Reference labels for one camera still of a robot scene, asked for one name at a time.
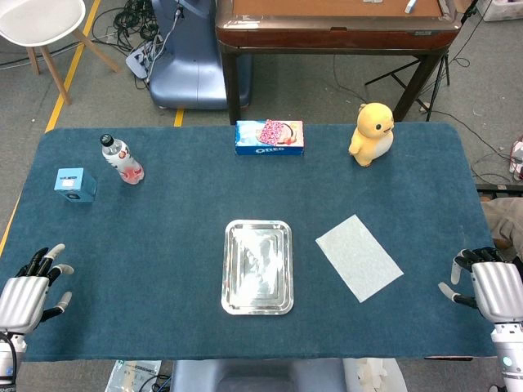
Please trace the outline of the blue Oreo cookie box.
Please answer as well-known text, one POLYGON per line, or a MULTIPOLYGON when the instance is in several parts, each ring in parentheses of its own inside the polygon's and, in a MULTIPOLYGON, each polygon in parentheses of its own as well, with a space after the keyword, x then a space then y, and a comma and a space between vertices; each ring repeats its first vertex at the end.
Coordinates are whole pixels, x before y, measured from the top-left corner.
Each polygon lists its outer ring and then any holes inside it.
POLYGON ((303 121, 240 120, 235 124, 238 155, 303 155, 303 121))

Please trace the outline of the white storage box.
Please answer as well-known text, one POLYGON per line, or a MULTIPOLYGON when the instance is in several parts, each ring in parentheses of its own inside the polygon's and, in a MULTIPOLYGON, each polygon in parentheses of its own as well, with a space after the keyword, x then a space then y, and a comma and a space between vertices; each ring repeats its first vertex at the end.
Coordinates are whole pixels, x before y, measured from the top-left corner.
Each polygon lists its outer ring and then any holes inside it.
POLYGON ((478 0, 485 22, 523 19, 523 0, 478 0))

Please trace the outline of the small light blue box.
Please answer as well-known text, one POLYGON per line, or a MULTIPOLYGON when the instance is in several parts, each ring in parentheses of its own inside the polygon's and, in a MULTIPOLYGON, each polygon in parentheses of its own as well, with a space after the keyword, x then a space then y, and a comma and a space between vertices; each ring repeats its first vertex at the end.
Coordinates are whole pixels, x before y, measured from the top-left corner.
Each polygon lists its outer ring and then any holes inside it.
POLYGON ((54 190, 72 203, 92 203, 97 182, 83 167, 59 168, 54 190))

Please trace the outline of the white paper napkin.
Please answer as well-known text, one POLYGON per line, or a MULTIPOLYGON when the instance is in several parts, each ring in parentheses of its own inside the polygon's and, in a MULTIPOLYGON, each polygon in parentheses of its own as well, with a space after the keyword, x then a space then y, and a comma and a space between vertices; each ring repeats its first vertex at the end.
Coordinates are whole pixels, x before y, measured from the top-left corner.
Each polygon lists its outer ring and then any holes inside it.
POLYGON ((356 215, 315 241, 360 303, 404 274, 356 215))

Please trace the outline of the white plastic bag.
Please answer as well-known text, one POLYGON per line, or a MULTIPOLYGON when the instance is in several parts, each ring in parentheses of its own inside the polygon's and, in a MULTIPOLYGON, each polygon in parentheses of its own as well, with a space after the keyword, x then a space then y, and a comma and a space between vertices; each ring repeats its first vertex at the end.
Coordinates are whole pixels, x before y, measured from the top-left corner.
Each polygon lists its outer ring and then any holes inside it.
POLYGON ((117 360, 105 392, 152 392, 161 363, 159 360, 117 360))

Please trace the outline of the grey blue robot torso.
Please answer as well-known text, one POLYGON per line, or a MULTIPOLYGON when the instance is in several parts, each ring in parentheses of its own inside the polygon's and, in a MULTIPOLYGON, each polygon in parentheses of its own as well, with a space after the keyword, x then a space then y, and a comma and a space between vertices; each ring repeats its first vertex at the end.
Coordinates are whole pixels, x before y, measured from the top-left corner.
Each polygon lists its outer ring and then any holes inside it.
POLYGON ((346 380, 341 359, 180 360, 170 392, 346 392, 346 380))

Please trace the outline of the white chair with wooden legs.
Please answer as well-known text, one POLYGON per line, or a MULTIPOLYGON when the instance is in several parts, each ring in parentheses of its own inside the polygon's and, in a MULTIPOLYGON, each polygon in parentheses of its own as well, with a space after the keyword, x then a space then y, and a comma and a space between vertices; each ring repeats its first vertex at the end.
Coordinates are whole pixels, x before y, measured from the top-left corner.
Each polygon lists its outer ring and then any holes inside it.
POLYGON ((0 36, 26 49, 36 74, 39 67, 34 50, 40 50, 60 96, 67 105, 71 99, 51 58, 49 44, 73 35, 114 72, 119 71, 118 64, 79 29, 85 15, 83 0, 0 0, 0 36))

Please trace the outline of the white foam piece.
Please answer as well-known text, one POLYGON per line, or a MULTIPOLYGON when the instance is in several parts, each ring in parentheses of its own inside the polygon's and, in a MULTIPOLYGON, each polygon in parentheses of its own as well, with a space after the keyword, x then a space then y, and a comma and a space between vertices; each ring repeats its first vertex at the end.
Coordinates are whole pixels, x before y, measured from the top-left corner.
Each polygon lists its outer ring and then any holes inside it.
POLYGON ((395 359, 342 360, 346 392, 408 392, 395 359))

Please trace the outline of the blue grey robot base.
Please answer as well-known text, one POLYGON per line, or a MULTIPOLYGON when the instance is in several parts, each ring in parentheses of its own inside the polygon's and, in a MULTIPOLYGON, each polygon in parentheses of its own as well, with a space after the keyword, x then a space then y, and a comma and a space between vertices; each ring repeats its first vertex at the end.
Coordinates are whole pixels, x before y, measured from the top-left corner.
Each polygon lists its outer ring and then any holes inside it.
POLYGON ((167 39, 149 79, 153 102, 169 109, 227 108, 216 0, 151 0, 167 39))

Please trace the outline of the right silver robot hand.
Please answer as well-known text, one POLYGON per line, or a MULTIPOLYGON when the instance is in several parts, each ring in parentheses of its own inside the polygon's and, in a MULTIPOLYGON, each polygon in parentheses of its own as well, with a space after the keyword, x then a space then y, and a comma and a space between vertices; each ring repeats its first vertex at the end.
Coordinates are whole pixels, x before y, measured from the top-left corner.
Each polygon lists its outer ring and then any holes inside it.
POLYGON ((497 249, 463 249, 453 260, 451 283, 459 283, 461 272, 470 273, 473 296, 454 291, 440 282, 438 288, 453 303, 478 310, 491 323, 523 323, 523 279, 516 264, 505 261, 497 249))

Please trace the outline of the brown mahjong table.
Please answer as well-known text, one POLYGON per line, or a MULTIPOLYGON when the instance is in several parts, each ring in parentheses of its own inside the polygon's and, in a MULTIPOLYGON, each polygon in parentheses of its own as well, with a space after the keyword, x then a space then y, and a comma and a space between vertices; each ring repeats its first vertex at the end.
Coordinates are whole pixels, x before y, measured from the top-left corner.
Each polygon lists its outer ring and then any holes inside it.
POLYGON ((420 58, 393 110, 405 118, 462 28, 466 0, 216 0, 230 124, 240 119, 237 58, 246 54, 332 54, 420 58))

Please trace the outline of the silver metal tray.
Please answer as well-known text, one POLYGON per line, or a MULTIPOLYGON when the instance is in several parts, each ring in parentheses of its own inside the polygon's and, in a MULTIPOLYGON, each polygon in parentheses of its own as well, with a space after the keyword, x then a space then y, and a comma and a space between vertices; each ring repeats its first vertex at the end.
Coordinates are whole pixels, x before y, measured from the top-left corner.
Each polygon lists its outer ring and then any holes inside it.
POLYGON ((225 229, 221 306, 231 315, 293 307, 293 236, 281 220, 233 220, 225 229))

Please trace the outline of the brown cloth heap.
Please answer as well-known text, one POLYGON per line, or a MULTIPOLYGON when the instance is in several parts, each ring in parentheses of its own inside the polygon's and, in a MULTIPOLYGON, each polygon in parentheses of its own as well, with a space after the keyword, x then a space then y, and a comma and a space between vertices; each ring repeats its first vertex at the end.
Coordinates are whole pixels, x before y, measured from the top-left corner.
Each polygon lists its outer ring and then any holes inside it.
POLYGON ((512 248, 523 261, 523 198, 496 198, 481 206, 495 246, 512 248))

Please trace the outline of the clear bottle with red label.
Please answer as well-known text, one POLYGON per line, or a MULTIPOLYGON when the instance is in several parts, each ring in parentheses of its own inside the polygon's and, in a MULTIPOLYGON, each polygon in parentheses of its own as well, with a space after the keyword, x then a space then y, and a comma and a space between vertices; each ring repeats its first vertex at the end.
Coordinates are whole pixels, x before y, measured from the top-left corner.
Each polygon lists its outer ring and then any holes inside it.
POLYGON ((100 137, 102 155, 106 162, 117 170, 122 180, 130 185, 137 185, 145 177, 145 172, 131 154, 127 144, 110 134, 100 137))

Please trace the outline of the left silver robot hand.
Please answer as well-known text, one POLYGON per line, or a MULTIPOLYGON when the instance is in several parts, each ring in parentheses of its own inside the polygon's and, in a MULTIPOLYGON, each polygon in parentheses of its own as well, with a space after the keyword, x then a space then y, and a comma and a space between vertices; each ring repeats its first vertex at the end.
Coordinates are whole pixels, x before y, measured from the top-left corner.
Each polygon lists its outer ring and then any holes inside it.
POLYGON ((61 275, 74 273, 72 266, 55 263, 64 250, 63 243, 39 249, 28 264, 7 280, 0 294, 0 332, 28 335, 40 323, 65 312, 73 296, 71 292, 65 292, 51 308, 44 307, 52 284, 61 275))

